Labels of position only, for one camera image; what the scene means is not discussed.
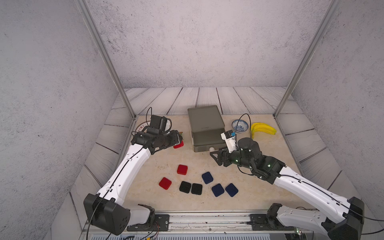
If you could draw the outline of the right frame post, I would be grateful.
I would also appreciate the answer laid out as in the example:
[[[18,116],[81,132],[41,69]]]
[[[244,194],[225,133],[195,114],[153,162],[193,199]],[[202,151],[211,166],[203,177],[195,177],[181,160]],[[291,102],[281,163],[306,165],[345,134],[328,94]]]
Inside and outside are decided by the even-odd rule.
[[[298,65],[297,70],[295,71],[292,79],[290,80],[290,82],[287,86],[286,91],[285,91],[277,109],[275,110],[275,112],[273,114],[275,119],[277,119],[279,114],[282,113],[282,110],[283,110],[284,106],[286,105],[286,102],[288,101],[290,95],[292,94],[293,90],[295,89],[296,85],[298,84],[298,82],[299,82],[301,76],[303,75],[307,65],[311,61],[311,58],[313,57],[313,55],[316,51],[316,48],[318,47],[323,36],[327,32],[327,29],[330,26],[335,15],[337,14],[341,3],[342,3],[341,0],[332,0],[331,1],[319,27],[317,28],[308,48],[307,48],[307,50],[306,50],[306,52],[305,52],[305,54],[304,54],[304,56],[300,62],[300,64]]]

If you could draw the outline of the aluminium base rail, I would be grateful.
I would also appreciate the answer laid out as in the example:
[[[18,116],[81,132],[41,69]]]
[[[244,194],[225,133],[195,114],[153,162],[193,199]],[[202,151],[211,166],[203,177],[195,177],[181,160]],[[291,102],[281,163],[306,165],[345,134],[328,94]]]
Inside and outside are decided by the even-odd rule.
[[[82,240],[327,240],[298,227],[267,226],[264,212],[160,212],[152,227],[131,226],[118,235],[86,225]]]

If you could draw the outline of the left frame post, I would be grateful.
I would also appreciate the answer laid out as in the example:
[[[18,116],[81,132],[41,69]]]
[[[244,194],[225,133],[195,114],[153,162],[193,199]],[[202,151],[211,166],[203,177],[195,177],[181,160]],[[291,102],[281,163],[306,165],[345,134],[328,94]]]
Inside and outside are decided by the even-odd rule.
[[[128,109],[130,115],[133,118],[135,118],[136,114],[135,114],[135,112],[134,112],[134,110],[133,110],[133,108],[132,108],[132,106],[130,104],[130,101],[129,101],[127,95],[126,95],[126,92],[125,92],[125,90],[123,88],[123,85],[122,85],[122,83],[120,81],[120,78],[119,78],[119,76],[117,74],[117,71],[116,71],[116,69],[115,69],[115,67],[114,67],[114,65],[112,63],[112,60],[111,60],[111,58],[110,58],[110,56],[108,54],[108,51],[107,51],[107,49],[106,49],[106,47],[105,47],[105,45],[103,43],[101,35],[100,35],[100,33],[99,33],[98,29],[97,29],[97,26],[96,26],[96,24],[95,24],[95,22],[93,20],[93,17],[91,15],[91,12],[90,12],[88,6],[87,6],[86,1],[84,1],[84,0],[76,0],[75,2],[77,4],[77,6],[79,8],[79,11],[80,11],[80,13],[81,13],[81,15],[82,15],[82,17],[83,17],[83,19],[85,21],[85,24],[86,24],[86,26],[87,26],[90,34],[91,34],[91,37],[92,37],[94,43],[96,44],[96,46],[97,46],[97,48],[99,50],[99,53],[100,53],[100,55],[102,57],[102,60],[103,60],[104,64],[107,67],[107,70],[108,70],[108,72],[109,72],[109,74],[110,74],[110,76],[112,78],[112,81],[114,82],[114,84],[115,84],[115,86],[117,88],[117,91],[119,92],[119,95],[122,98],[122,101],[123,101],[125,107]]]

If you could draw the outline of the round patterned plate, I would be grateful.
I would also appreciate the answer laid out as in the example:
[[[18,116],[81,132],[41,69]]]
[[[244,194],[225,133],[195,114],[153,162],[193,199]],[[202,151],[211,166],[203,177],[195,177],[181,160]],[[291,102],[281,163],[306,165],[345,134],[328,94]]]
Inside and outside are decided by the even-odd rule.
[[[144,132],[148,126],[150,125],[150,121],[149,122],[143,122],[141,124],[139,124],[136,129],[135,129],[135,132]]]

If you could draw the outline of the red brooch box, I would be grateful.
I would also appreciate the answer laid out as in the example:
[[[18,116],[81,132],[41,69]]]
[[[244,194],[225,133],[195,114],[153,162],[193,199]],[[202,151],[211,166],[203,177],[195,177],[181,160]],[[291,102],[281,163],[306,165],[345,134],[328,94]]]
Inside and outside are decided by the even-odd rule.
[[[179,144],[173,146],[173,148],[174,148],[174,149],[178,149],[178,148],[181,148],[181,147],[183,147],[183,146],[184,146],[184,142],[181,141]]]
[[[179,175],[186,175],[188,172],[188,166],[186,165],[179,165],[177,168],[177,174]]]
[[[159,186],[164,190],[168,190],[171,185],[172,185],[172,181],[165,177],[163,177],[159,182]]]

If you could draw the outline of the blue white porcelain bowl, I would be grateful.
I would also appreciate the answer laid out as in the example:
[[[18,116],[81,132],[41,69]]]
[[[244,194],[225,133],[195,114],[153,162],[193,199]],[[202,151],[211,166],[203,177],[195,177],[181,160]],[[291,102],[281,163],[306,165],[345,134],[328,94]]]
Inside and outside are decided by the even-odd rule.
[[[245,133],[249,130],[249,124],[244,120],[234,120],[232,122],[232,128],[236,133]]]

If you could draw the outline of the navy brooch box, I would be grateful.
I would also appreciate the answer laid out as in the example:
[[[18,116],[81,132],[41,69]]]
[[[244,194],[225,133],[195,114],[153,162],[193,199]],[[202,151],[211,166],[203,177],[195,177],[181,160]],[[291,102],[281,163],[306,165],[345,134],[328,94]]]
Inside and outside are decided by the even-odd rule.
[[[212,190],[215,197],[219,197],[220,195],[222,195],[225,192],[225,190],[221,184],[214,185],[211,188],[211,190]]]
[[[202,174],[202,179],[206,185],[214,181],[214,178],[210,172]]]
[[[238,192],[238,188],[233,184],[230,183],[225,187],[225,191],[229,194],[230,197],[234,197]]]

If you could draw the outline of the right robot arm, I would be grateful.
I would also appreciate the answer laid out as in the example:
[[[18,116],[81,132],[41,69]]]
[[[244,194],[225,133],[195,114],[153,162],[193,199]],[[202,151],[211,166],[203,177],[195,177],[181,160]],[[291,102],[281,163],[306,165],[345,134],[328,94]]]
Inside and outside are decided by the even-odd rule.
[[[262,154],[259,144],[251,138],[226,139],[227,146],[211,152],[219,166],[231,164],[247,168],[250,175],[283,188],[315,209],[293,209],[272,204],[263,225],[271,230],[301,228],[328,236],[331,240],[359,240],[364,225],[363,201],[334,194],[300,176],[282,161]]]

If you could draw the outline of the yellow banana bunch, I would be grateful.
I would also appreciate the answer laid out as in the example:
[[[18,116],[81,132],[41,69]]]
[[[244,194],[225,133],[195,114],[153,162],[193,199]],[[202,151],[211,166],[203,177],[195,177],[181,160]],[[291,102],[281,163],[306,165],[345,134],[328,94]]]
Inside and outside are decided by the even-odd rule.
[[[251,126],[251,138],[253,139],[256,132],[263,132],[270,135],[275,135],[277,130],[265,123],[253,123]]]

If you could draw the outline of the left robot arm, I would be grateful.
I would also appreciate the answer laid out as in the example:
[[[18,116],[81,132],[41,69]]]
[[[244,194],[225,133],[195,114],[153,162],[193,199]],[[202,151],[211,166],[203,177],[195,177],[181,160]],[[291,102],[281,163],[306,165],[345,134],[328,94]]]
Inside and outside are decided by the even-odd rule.
[[[94,195],[84,199],[89,223],[113,235],[120,235],[133,225],[151,227],[155,209],[147,205],[124,208],[130,186],[143,164],[156,152],[181,144],[183,138],[177,130],[166,134],[135,134],[128,152],[107,183]]]

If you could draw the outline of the frame post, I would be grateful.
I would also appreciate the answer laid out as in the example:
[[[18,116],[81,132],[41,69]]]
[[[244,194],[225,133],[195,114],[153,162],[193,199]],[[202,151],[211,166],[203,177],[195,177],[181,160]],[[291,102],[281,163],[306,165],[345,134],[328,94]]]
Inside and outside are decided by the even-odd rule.
[[[106,49],[106,47],[105,47],[105,45],[103,43],[101,35],[100,35],[100,33],[99,33],[98,29],[97,29],[97,26],[96,26],[96,24],[95,24],[95,22],[93,20],[93,17],[91,15],[91,12],[90,12],[88,6],[87,6],[86,1],[84,1],[84,0],[76,0],[75,2],[77,4],[77,6],[79,8],[79,11],[80,11],[80,13],[81,13],[81,15],[82,15],[82,17],[83,17],[83,19],[85,21],[85,24],[86,24],[86,26],[87,26],[90,34],[91,34],[91,37],[92,37],[94,43],[96,44],[96,46],[97,46],[97,48],[99,50],[99,53],[100,53],[100,55],[102,57],[102,60],[103,60],[104,64],[107,67],[107,70],[108,70],[108,72],[109,72],[109,74],[110,74],[110,76],[112,78],[112,81],[114,82],[114,84],[115,84],[115,86],[117,88],[117,91],[119,92],[119,95],[122,98],[122,101],[123,101],[125,107],[128,109],[130,115],[133,118],[135,118],[136,114],[135,114],[135,112],[134,112],[134,110],[133,110],[133,108],[132,108],[132,106],[130,104],[130,101],[129,101],[127,95],[126,95],[126,92],[125,92],[125,90],[123,88],[123,85],[122,85],[122,83],[120,81],[120,78],[119,78],[119,76],[117,74],[117,71],[116,71],[116,69],[115,69],[115,67],[114,67],[114,65],[112,63],[112,60],[111,60],[111,58],[110,58],[110,56],[108,54],[108,51],[107,51],[107,49]]]
[[[286,91],[285,91],[277,109],[275,110],[275,112],[273,114],[275,119],[277,119],[279,114],[282,113],[282,110],[283,110],[284,106],[286,105],[286,102],[288,101],[290,95],[292,94],[293,90],[295,89],[296,85],[298,84],[298,82],[299,82],[301,76],[303,75],[307,65],[311,61],[311,58],[313,57],[313,55],[316,51],[316,48],[318,47],[323,36],[327,32],[327,29],[330,26],[335,15],[337,14],[341,3],[342,3],[341,0],[332,0],[331,1],[319,27],[317,28],[308,48],[307,48],[307,50],[306,50],[306,52],[305,52],[305,54],[304,54],[304,56],[300,62],[300,64],[298,65],[297,70],[295,71],[292,79],[290,80],[290,82],[287,86]]]

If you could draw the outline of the black brooch box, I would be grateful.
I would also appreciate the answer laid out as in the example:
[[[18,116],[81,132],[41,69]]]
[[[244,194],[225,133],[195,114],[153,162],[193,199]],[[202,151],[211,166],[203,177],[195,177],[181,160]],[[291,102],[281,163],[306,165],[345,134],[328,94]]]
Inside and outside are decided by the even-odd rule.
[[[192,184],[191,193],[194,195],[201,195],[203,190],[203,185],[201,184]]]
[[[192,184],[189,182],[182,181],[179,187],[179,191],[189,194],[192,188]]]

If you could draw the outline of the three-tier drawer cabinet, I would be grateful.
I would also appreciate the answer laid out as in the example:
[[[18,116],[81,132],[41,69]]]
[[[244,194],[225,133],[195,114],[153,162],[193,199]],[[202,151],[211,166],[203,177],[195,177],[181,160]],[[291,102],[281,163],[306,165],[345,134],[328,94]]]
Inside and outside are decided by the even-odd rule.
[[[194,152],[209,152],[210,148],[219,149],[226,146],[221,134],[225,132],[225,123],[218,106],[189,108]]]

